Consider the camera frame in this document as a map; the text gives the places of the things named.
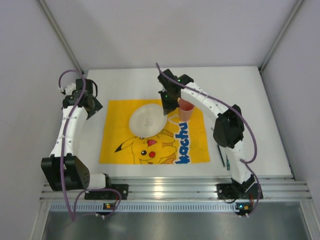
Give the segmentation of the pink plastic cup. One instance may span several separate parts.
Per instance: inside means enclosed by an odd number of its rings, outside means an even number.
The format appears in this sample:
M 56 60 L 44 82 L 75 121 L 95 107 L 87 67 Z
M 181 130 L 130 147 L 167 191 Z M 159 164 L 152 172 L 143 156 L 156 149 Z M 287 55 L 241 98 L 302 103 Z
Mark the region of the pink plastic cup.
M 189 121 L 195 106 L 192 103 L 182 98 L 178 100 L 178 104 L 179 104 L 179 108 L 178 108 L 179 119 L 183 122 Z

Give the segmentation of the cream round plate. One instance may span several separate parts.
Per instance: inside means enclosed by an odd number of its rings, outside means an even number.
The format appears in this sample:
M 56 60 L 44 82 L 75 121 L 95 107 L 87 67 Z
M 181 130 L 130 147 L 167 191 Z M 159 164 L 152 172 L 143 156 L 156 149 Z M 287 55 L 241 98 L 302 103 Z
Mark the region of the cream round plate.
M 167 123 L 163 108 L 155 103 L 139 107 L 129 119 L 129 129 L 137 137 L 148 138 L 160 133 Z

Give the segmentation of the yellow cartoon placemat cloth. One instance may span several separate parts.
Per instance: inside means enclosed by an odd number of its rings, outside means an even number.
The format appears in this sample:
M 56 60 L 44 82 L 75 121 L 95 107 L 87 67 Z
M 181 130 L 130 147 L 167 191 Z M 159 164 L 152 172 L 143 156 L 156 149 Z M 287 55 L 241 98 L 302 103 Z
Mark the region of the yellow cartoon placemat cloth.
M 161 165 L 199 164 L 210 161 L 203 113 L 195 108 L 188 122 L 178 112 L 168 115 L 164 128 L 154 136 L 138 137 L 130 131 L 131 115 L 159 99 L 108 102 L 99 162 L 101 164 Z

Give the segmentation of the fork with green handle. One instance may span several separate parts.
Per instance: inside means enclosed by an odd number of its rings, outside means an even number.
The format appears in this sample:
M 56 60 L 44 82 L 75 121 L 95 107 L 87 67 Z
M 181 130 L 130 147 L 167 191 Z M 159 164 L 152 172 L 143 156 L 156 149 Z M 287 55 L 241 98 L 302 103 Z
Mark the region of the fork with green handle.
M 226 167 L 226 164 L 225 164 L 225 161 L 224 161 L 224 158 L 223 158 L 223 155 L 222 155 L 221 148 L 220 148 L 220 146 L 219 146 L 218 144 L 217 144 L 217 150 L 218 150 L 218 153 L 219 153 L 221 162 L 222 162 L 222 166 L 225 168 L 225 167 Z

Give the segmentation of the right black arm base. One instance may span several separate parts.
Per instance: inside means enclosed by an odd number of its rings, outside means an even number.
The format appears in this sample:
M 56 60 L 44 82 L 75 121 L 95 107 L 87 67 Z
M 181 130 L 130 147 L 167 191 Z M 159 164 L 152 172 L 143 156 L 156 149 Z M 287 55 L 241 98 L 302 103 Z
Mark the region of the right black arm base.
M 262 190 L 260 190 L 253 176 L 243 183 L 231 179 L 231 183 L 217 184 L 216 190 L 218 199 L 224 201 L 263 199 Z

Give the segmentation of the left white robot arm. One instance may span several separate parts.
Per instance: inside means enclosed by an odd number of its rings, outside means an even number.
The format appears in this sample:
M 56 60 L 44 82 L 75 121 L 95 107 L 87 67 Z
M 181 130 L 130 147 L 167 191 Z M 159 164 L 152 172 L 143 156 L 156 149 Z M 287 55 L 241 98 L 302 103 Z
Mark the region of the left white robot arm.
M 103 108 L 97 100 L 98 86 L 91 79 L 77 79 L 65 89 L 62 122 L 49 157 L 41 169 L 53 191 L 103 189 L 109 185 L 105 173 L 90 173 L 77 156 L 85 121 Z

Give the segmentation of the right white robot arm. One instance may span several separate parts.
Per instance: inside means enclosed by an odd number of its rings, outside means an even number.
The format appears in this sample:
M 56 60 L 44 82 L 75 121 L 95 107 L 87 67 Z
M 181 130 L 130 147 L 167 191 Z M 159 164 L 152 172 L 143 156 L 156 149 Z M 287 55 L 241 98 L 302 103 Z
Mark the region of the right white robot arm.
M 90 71 L 102 109 L 86 120 L 78 158 L 90 187 L 111 177 L 185 177 L 212 173 L 209 150 L 222 149 L 231 181 L 254 183 L 244 150 L 248 128 L 238 105 L 206 91 L 197 76 L 175 70 Z

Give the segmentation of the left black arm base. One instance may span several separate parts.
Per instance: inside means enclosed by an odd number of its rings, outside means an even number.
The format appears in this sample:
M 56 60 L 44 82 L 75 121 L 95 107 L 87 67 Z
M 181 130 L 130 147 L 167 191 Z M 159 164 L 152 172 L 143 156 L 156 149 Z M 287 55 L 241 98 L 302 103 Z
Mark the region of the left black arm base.
M 122 183 L 113 183 L 109 176 L 105 177 L 106 184 L 102 190 L 90 190 L 85 193 L 85 200 L 127 200 L 129 185 Z

